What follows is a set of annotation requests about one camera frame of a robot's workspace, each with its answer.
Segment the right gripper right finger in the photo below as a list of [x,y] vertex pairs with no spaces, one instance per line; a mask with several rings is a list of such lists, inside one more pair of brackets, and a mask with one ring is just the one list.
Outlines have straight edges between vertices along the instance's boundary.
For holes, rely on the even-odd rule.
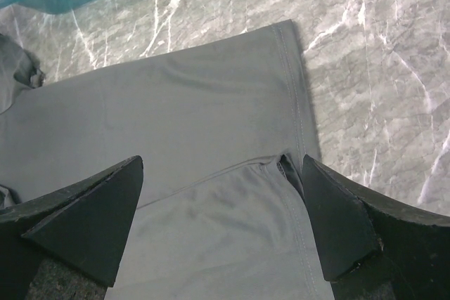
[[310,156],[303,198],[336,299],[448,299],[449,217],[364,187]]

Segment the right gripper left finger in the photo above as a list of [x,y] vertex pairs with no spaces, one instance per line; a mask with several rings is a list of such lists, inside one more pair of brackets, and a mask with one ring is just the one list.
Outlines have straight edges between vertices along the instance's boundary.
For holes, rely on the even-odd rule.
[[143,186],[143,160],[19,202],[1,188],[1,298],[104,299]]

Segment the grey t shirt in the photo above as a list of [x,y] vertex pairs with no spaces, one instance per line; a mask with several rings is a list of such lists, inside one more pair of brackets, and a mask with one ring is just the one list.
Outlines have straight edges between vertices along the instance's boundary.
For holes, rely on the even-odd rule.
[[1,114],[1,184],[22,200],[143,160],[108,299],[332,299],[298,178],[319,156],[297,28],[94,70]]

